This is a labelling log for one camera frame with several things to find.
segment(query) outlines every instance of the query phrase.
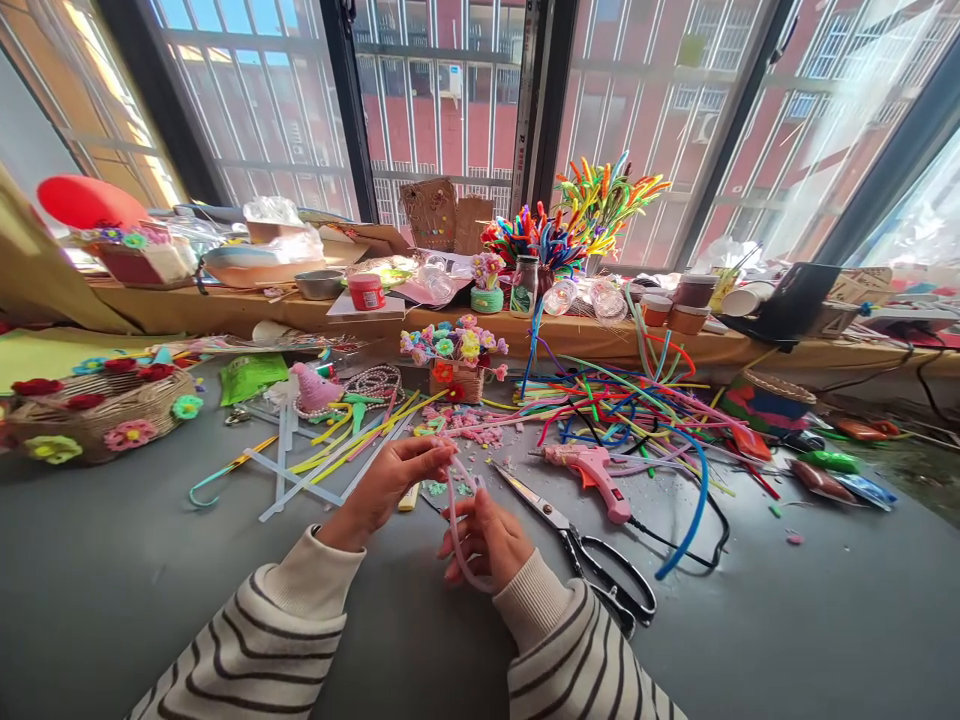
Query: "striped sweater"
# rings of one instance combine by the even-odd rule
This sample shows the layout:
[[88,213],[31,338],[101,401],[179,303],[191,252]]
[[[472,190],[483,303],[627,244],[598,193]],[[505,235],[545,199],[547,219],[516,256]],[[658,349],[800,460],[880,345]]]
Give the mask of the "striped sweater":
[[[247,578],[128,718],[310,713],[366,554],[329,548],[314,530],[279,565]],[[493,602],[520,651],[507,675],[512,718],[684,720],[637,664],[596,595],[582,580],[564,587],[539,551]]]

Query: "red flower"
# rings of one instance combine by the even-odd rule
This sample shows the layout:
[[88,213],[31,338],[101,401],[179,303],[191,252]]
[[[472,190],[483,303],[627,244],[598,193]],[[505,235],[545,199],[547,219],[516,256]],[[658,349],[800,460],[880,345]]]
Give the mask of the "red flower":
[[451,385],[447,388],[447,396],[444,400],[448,402],[463,402],[465,395],[466,392],[463,390],[463,385]]
[[170,377],[176,370],[173,365],[154,363],[153,365],[147,365],[141,368],[140,372],[137,373],[137,377],[147,382],[157,382],[158,380],[164,380]]
[[103,364],[103,369],[109,373],[124,373],[132,372],[137,367],[136,358],[114,358],[113,360],[107,360]]
[[52,395],[55,392],[60,392],[63,390],[63,383],[59,380],[34,378],[33,380],[14,383],[10,387],[17,395],[30,397],[31,395]]
[[107,399],[106,395],[99,393],[90,393],[89,395],[76,395],[67,400],[67,410],[90,410],[103,404]]

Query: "small bowl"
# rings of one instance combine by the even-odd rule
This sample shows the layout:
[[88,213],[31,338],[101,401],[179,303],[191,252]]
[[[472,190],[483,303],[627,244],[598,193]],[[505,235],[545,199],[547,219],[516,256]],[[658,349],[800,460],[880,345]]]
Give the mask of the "small bowl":
[[294,276],[304,300],[332,300],[343,292],[340,270],[314,270]]

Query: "hot glue gun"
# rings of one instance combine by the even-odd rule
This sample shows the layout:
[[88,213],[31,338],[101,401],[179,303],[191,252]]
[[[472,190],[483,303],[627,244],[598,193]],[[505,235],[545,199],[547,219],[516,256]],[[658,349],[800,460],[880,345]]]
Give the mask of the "hot glue gun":
[[613,478],[607,474],[606,467],[610,464],[610,453],[606,448],[584,445],[547,445],[539,450],[530,451],[530,454],[543,457],[552,465],[562,465],[579,471],[584,490],[595,487],[600,491],[603,502],[607,505],[607,518],[614,525],[623,525],[631,519],[630,501],[623,496],[620,488],[613,482]]

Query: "table surface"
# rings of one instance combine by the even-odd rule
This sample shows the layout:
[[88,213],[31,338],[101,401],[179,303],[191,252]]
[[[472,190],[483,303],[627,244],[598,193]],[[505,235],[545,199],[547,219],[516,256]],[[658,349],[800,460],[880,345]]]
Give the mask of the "table surface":
[[[212,407],[215,373],[201,374],[211,386],[201,416],[112,463],[68,469],[0,457],[0,716],[122,716],[251,571],[329,516],[304,495],[258,522],[274,485],[252,462],[223,481],[216,507],[192,510],[192,485],[272,434],[256,420],[226,427],[225,411]],[[960,537],[933,513],[910,498],[890,514],[832,507],[784,479],[784,501],[814,506],[786,507],[777,519],[748,475],[728,473],[737,496],[715,492],[732,526],[721,568],[704,576],[685,561],[658,583],[662,548],[607,525],[596,494],[525,457],[537,434],[539,426],[508,429],[493,454],[512,456],[531,487],[650,579],[659,611],[631,644],[689,717],[955,715]],[[569,578],[556,536],[494,478],[486,451],[462,444],[494,497]],[[342,490],[363,457],[325,485]],[[692,483],[662,473],[621,485],[644,523],[682,536]],[[693,550],[709,556],[718,528],[708,510]],[[805,543],[788,545],[788,528]],[[312,717],[507,715],[512,641],[488,597],[443,588],[435,559],[443,530],[421,499],[373,539]]]

